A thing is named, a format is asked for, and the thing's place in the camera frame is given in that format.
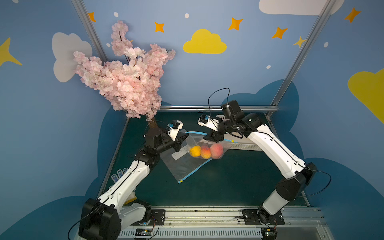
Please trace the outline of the clear zip-top bag blue zipper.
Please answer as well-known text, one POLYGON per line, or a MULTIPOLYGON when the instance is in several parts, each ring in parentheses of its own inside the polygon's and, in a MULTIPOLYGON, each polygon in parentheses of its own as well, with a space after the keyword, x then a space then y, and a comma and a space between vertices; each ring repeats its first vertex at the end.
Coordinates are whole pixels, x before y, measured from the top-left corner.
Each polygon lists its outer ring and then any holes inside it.
POLYGON ((189 131, 186 138, 187 153, 193 158, 200 158, 204 160, 219 160, 225 153, 235 145, 235 141, 224 139, 222 142, 215 143, 213 141, 205 140, 206 133, 189 131))

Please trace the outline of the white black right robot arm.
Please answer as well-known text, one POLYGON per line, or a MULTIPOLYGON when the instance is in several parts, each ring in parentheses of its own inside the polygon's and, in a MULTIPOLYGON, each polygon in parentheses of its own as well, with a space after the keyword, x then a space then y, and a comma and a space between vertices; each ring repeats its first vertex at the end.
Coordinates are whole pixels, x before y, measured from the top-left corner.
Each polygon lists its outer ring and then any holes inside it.
POLYGON ((215 142, 222 141, 224 134, 239 133, 251 140, 272 160, 284 177, 276 184, 275 190, 259 207, 259 216, 269 221, 289 202, 296 199, 313 179, 317 167, 292 153, 264 124, 257 114, 245 115, 237 101, 221 105, 227 118, 214 124, 211 138, 215 142))

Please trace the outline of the pink peach with leaf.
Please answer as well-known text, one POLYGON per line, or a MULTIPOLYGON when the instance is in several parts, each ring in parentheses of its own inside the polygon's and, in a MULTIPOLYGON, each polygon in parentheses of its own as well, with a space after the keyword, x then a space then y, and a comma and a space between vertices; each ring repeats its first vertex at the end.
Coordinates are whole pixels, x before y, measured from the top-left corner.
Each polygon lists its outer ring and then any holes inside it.
POLYGON ((212 144, 210 147, 210 151, 211 158, 215 160, 222 158, 222 156, 224 155, 224 147, 219 143, 212 144))

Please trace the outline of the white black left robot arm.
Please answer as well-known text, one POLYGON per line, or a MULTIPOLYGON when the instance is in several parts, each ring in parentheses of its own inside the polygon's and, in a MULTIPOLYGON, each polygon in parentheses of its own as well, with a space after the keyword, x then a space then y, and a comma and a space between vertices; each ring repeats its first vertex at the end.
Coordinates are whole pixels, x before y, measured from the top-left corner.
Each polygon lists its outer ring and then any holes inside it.
POLYGON ((116 240, 122 229, 148 221, 150 205, 135 203, 124 210, 124 203, 158 164, 160 154, 169 149, 178 152, 188 136, 175 129, 150 128, 145 135, 145 145, 135 155, 128 171, 104 194, 88 199, 83 205, 79 236, 86 240, 116 240))

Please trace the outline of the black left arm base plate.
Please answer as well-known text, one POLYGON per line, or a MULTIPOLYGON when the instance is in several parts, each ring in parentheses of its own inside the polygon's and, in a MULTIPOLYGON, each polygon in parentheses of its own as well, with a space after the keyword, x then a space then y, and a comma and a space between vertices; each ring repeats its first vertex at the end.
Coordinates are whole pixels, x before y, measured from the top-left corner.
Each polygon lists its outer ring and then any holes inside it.
POLYGON ((132 226, 163 226, 165 223, 166 210, 147 210, 142 220, 135 222, 132 226))

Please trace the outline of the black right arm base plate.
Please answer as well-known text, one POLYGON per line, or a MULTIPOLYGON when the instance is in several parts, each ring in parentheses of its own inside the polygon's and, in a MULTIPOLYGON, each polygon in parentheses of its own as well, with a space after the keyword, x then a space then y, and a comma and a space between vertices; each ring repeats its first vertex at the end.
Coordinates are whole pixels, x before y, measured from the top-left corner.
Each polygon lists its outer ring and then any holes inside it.
POLYGON ((268 214, 264 210, 259 209, 243 209, 241 210, 246 225, 268 225, 280 226, 285 225, 285 220, 281 211, 274 215, 268 214))

